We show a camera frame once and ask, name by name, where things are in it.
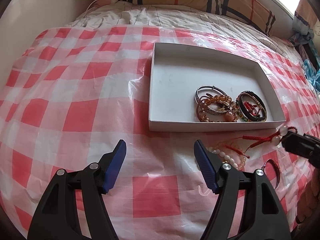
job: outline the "white bedsheet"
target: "white bedsheet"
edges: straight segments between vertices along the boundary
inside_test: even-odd
[[[132,5],[119,1],[101,8],[91,8],[68,26],[99,28],[124,24],[186,28],[233,37],[251,44],[264,44],[293,63],[303,64],[299,53],[286,41],[267,37],[235,19],[181,5]]]

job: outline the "red charm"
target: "red charm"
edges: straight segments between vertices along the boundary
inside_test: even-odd
[[[245,101],[243,104],[244,104],[244,107],[249,111],[250,114],[252,114],[253,116],[259,115],[260,108],[257,105],[252,105],[248,101]]]

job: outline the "white box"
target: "white box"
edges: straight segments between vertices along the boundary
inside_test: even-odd
[[[227,52],[197,46],[155,43],[151,66],[149,129],[163,132],[239,131],[276,128],[285,116],[259,63]],[[256,93],[267,108],[266,122],[199,122],[195,92],[216,86],[233,100],[245,90]],[[221,117],[207,115],[211,120]]]

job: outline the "silver bangle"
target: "silver bangle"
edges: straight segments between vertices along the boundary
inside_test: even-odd
[[[223,90],[221,90],[220,88],[217,88],[215,86],[202,86],[202,87],[199,87],[196,91],[196,95],[195,95],[195,99],[196,99],[196,102],[199,103],[199,100],[200,100],[200,97],[199,97],[199,90],[201,89],[204,89],[204,88],[209,88],[209,89],[212,89],[212,90],[217,90],[218,92],[220,92],[222,95],[225,95],[225,96],[228,96]],[[212,108],[209,108],[206,110],[206,112],[208,114],[213,114],[213,115],[222,115],[222,114],[225,114],[227,112],[230,111],[230,108],[228,106],[226,106],[226,110],[225,111],[217,111],[217,110],[214,110]]]

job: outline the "pink checkered sheet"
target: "pink checkered sheet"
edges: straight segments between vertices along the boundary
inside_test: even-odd
[[[273,132],[150,132],[154,42],[197,45],[258,61],[272,72],[267,76],[288,125],[319,137],[319,104],[302,69],[264,45],[200,31],[136,25],[50,29],[16,60],[0,95],[1,205],[24,235],[59,168],[82,170],[123,139],[127,155],[115,187],[104,196],[119,238],[199,239],[217,196],[197,168],[194,142],[201,139],[212,146],[244,134]],[[252,142],[238,143],[245,148]],[[245,170],[249,172],[269,158],[278,163],[282,176],[276,192],[292,228],[311,166],[270,143],[248,154]],[[271,168],[267,174],[274,183]],[[76,196],[82,230],[89,236],[81,192]],[[240,192],[230,235],[236,234],[243,201]]]

